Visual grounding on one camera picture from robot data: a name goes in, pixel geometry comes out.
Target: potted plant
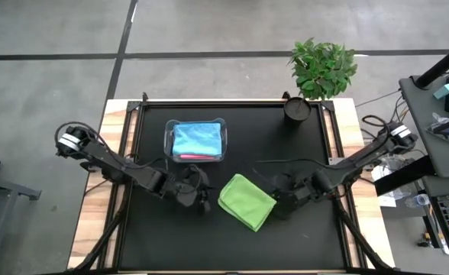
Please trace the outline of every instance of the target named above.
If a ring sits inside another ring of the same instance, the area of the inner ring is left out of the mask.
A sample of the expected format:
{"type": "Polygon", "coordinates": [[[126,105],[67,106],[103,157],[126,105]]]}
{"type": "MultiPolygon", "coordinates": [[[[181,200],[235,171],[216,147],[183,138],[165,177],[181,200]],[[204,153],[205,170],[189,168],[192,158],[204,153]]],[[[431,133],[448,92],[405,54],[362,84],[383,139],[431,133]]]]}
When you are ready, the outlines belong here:
{"type": "Polygon", "coordinates": [[[313,43],[313,38],[305,43],[296,42],[292,50],[292,76],[296,76],[299,88],[297,97],[288,99],[284,113],[289,121],[301,123],[311,112],[306,99],[329,99],[344,92],[350,78],[357,71],[354,50],[333,43],[313,43]]]}

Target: wooden table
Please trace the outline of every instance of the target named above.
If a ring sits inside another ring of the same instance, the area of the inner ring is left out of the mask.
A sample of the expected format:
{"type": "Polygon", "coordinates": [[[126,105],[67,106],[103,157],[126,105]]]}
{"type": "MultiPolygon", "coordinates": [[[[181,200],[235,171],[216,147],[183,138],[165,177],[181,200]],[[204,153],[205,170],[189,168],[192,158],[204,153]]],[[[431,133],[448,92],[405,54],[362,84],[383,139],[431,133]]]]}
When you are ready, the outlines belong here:
{"type": "MultiPolygon", "coordinates": [[[[109,100],[104,110],[104,117],[102,119],[100,134],[106,140],[109,147],[116,152],[118,151],[121,140],[121,133],[123,130],[124,117],[126,114],[128,101],[131,100],[109,100]]],[[[333,99],[333,102],[338,129],[340,131],[343,152],[345,157],[348,157],[364,146],[362,134],[360,133],[357,113],[355,111],[354,100],[333,99]]],[[[327,112],[325,112],[325,120],[328,129],[328,138],[330,140],[329,144],[331,145],[331,152],[333,153],[334,157],[338,155],[338,151],[335,147],[334,135],[332,134],[333,128],[331,126],[331,119],[329,117],[329,113],[327,112]]],[[[131,149],[135,124],[136,115],[133,115],[129,130],[130,134],[128,135],[127,140],[126,154],[129,154],[131,149]]],[[[370,178],[370,174],[364,173],[363,177],[370,178]]],[[[100,174],[91,173],[89,175],[86,188],[89,189],[94,185],[100,183],[101,181],[103,181],[103,179],[100,174]]],[[[99,237],[101,237],[104,229],[106,213],[108,211],[110,193],[111,184],[105,183],[97,189],[91,191],[84,198],[80,211],[79,222],[73,240],[72,250],[69,256],[68,268],[76,267],[78,264],[80,264],[84,257],[90,252],[99,237]]],[[[360,224],[360,230],[362,231],[363,236],[367,239],[367,241],[369,241],[369,244],[384,260],[384,262],[386,262],[391,267],[394,267],[391,247],[389,246],[389,239],[387,238],[386,228],[384,226],[383,216],[377,200],[375,187],[370,183],[359,180],[352,186],[352,193],[354,196],[354,203],[357,210],[357,218],[360,224]]],[[[112,235],[108,246],[108,253],[105,262],[107,266],[111,265],[111,260],[113,258],[116,235],[115,233],[112,235]]],[[[350,255],[352,256],[352,263],[354,267],[359,267],[359,260],[357,257],[357,249],[354,238],[351,236],[350,232],[348,232],[348,229],[347,238],[350,255]]]]}

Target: blue towel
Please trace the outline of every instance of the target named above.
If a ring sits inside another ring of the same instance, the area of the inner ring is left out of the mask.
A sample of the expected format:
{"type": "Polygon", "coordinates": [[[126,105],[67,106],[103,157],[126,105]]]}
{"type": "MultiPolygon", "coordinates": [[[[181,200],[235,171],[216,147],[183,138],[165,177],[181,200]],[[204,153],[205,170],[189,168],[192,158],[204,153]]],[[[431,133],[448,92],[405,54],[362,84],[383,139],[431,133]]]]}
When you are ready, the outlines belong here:
{"type": "Polygon", "coordinates": [[[172,154],[221,155],[219,123],[185,123],[173,127],[172,154]]]}

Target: microfiber towel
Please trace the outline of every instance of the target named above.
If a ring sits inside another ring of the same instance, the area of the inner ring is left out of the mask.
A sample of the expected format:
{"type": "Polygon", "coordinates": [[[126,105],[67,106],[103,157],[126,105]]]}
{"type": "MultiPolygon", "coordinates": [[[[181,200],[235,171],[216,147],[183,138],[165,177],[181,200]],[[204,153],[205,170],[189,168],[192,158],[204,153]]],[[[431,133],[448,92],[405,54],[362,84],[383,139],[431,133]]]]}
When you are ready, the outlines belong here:
{"type": "Polygon", "coordinates": [[[257,232],[276,200],[246,177],[235,174],[219,194],[218,204],[251,230],[257,232]]]}
{"type": "Polygon", "coordinates": [[[173,155],[196,154],[219,156],[221,125],[219,123],[184,123],[173,127],[173,155]]]}

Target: green plant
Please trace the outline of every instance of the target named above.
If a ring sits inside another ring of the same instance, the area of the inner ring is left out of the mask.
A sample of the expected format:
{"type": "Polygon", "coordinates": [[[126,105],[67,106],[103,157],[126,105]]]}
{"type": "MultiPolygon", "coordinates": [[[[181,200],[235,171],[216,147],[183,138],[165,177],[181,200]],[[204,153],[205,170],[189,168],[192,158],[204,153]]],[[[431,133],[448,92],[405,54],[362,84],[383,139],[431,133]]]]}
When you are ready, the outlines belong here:
{"type": "Polygon", "coordinates": [[[296,42],[289,63],[294,64],[299,94],[305,99],[329,99],[344,92],[357,71],[354,50],[333,43],[296,42]]]}

